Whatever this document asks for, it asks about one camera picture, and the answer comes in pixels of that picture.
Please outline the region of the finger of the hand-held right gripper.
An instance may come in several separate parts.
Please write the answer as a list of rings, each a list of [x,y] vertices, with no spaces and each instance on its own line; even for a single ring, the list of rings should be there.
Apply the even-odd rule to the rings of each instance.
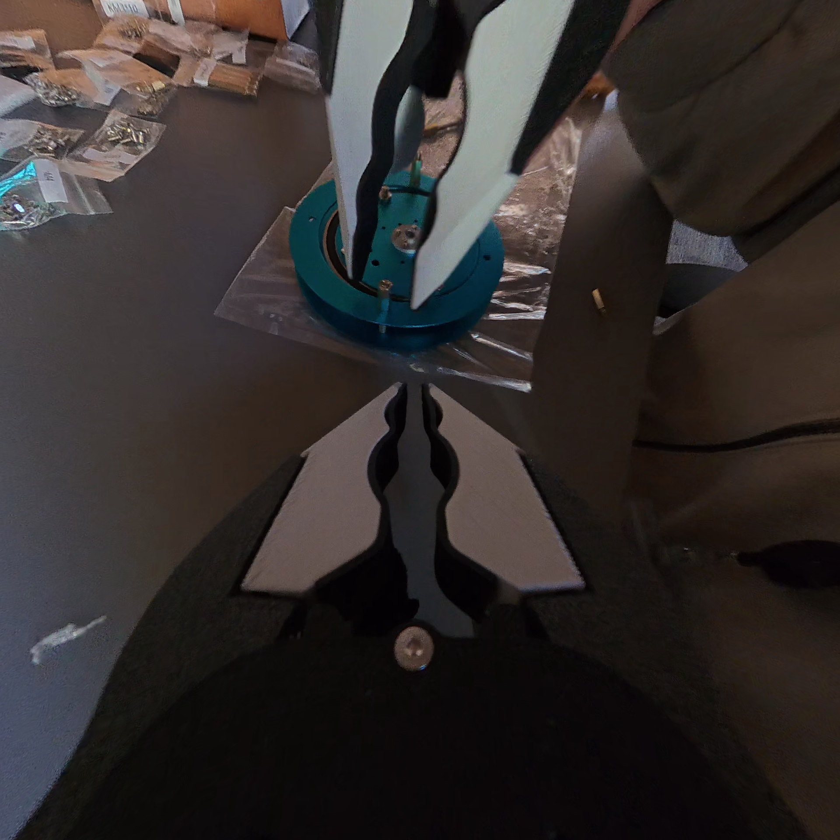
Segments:
[[[324,94],[347,270],[362,279],[392,168],[395,124],[422,47],[422,3],[326,1]]]
[[[464,70],[465,125],[416,252],[412,309],[443,285],[516,185],[513,155],[572,5],[506,1],[478,23]]]

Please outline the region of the large clear plastic bag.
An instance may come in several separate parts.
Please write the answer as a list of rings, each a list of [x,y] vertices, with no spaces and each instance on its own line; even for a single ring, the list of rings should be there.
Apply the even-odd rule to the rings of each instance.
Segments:
[[[547,313],[581,150],[582,126],[563,118],[542,142],[494,222],[505,263],[490,304],[461,338],[435,349],[378,350],[332,329],[294,277],[284,207],[237,273],[215,316],[240,326],[402,373],[456,375],[530,392],[533,353]]]

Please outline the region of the pile of small parts bags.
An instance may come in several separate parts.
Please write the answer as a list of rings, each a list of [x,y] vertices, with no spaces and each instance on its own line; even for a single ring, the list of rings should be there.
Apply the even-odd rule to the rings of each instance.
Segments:
[[[2,163],[14,164],[2,174],[3,232],[109,213],[94,182],[119,179],[152,152],[182,88],[253,98],[269,78],[320,90],[317,52],[289,39],[98,18],[89,47],[58,53],[64,66],[43,28],[2,29]]]

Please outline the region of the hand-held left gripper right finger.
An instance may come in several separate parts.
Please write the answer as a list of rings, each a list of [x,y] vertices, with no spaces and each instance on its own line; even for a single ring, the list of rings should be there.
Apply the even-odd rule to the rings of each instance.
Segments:
[[[585,578],[519,446],[435,385],[422,387],[430,466],[443,489],[434,573],[474,622],[498,605],[582,592]]]

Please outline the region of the person's beige jacket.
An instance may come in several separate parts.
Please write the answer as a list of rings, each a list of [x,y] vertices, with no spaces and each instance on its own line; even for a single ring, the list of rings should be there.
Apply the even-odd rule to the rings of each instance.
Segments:
[[[653,335],[671,216],[586,135],[537,350],[542,448],[674,588],[723,720],[838,838],[838,205]],[[601,317],[592,289],[602,291]]]

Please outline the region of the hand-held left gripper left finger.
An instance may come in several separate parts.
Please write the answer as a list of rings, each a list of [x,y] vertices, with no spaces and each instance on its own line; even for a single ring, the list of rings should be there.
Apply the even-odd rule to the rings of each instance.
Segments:
[[[406,408],[406,385],[392,385],[302,454],[242,592],[330,606],[359,635],[408,622],[406,566],[385,496]]]

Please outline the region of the teal round turntable base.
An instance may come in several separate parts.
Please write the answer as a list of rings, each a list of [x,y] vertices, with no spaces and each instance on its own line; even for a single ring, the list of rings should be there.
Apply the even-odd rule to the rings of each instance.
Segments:
[[[299,286],[336,330],[389,351],[420,351],[459,339],[474,328],[498,287],[504,249],[489,223],[445,283],[424,305],[410,305],[420,223],[434,178],[407,172],[385,182],[373,245],[361,279],[345,259],[333,179],[312,189],[290,223],[290,252]]]

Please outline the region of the orange cardboard box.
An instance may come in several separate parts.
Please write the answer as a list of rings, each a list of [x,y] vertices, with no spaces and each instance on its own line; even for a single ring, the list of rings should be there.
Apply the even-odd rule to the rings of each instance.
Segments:
[[[121,15],[185,26],[202,22],[284,40],[295,34],[312,9],[310,1],[94,1],[102,21]]]

